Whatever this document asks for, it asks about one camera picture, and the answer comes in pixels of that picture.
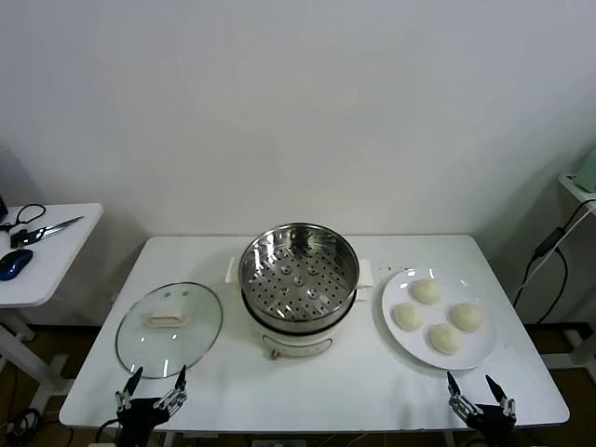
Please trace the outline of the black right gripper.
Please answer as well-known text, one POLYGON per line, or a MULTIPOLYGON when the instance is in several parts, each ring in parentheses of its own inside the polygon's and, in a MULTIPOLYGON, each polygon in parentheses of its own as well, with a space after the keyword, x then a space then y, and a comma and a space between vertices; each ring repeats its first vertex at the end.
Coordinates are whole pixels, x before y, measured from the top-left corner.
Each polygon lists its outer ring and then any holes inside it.
POLYGON ((516 404, 510 399, 501 385, 490 375, 485 380, 499 406, 479 404, 466 398, 453 375, 447 372, 449 405, 458 417, 465 417, 468 427, 479 431, 490 446, 516 446, 513 428, 517 422, 516 404))

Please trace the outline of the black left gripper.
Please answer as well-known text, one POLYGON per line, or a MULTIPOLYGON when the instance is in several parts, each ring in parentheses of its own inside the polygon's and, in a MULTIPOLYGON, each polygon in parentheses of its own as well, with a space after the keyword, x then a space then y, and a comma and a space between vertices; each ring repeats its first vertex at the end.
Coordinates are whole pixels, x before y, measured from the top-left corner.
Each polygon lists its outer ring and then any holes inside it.
POLYGON ((131 397, 142 378, 140 367, 126 382, 122 391, 116 391, 117 420, 121 432, 117 447, 145 447, 153 430, 169 421, 169 413, 177 413, 187 399, 186 366, 180 370, 174 388, 164 397, 135 399, 131 397))

